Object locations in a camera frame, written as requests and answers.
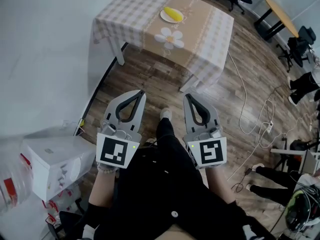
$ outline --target black sleeve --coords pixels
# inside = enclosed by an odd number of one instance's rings
[[[240,223],[241,226],[250,225],[253,233],[257,237],[264,237],[264,240],[276,240],[276,238],[257,221],[254,217],[247,216],[246,212],[237,205],[236,201],[230,203],[229,205],[231,212],[231,219]]]
[[[82,238],[85,225],[92,228],[99,226],[108,208],[88,204],[88,209],[81,216],[78,214],[61,211],[59,213],[61,225],[65,231],[65,240],[77,240]]]

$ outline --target black baseboard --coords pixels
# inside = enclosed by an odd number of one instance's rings
[[[127,47],[127,45],[128,45],[128,43],[126,42],[126,43],[122,46],[121,51],[124,51],[124,49]],[[112,67],[115,65],[116,62],[117,62],[117,58],[114,57],[114,59],[113,59],[113,61],[111,62],[110,66],[107,68],[107,70],[105,71],[103,77],[101,78],[98,86],[97,86],[96,89],[94,90],[94,93],[93,93],[93,95],[92,95],[92,97],[91,97],[91,99],[90,99],[90,101],[89,101],[89,103],[88,103],[88,106],[86,107],[86,109],[85,109],[85,111],[84,111],[84,113],[83,113],[82,119],[85,119],[85,118],[86,118],[86,116],[87,116],[87,114],[88,114],[88,112],[89,112],[89,109],[90,109],[90,107],[91,107],[91,105],[92,105],[92,102],[94,102],[94,99],[95,99],[95,97],[97,96],[97,93],[98,93],[101,85],[102,85],[103,82],[105,81],[107,75],[109,74],[109,72],[111,71]]]

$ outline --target round wooden table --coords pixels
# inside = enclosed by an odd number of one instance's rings
[[[295,25],[292,23],[289,16],[282,10],[282,8],[273,0],[265,0],[270,9],[261,16],[255,23],[254,26],[257,29],[258,33],[261,37],[263,37],[264,40],[268,41],[270,38],[272,38],[276,33],[283,30],[284,28],[287,28],[294,37],[298,38],[299,34],[295,27]],[[266,31],[261,31],[261,22],[272,12],[275,13],[275,15],[280,19],[275,25],[273,25],[271,28],[269,28]]]

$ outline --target black helmet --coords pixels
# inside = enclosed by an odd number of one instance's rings
[[[287,228],[292,232],[301,231],[310,216],[311,205],[307,194],[298,189],[286,205],[284,216]]]

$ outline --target bracelet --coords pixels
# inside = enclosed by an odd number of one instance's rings
[[[119,169],[118,167],[109,166],[106,164],[102,165],[101,163],[98,163],[96,168],[98,169],[98,172],[103,174],[113,174]]]

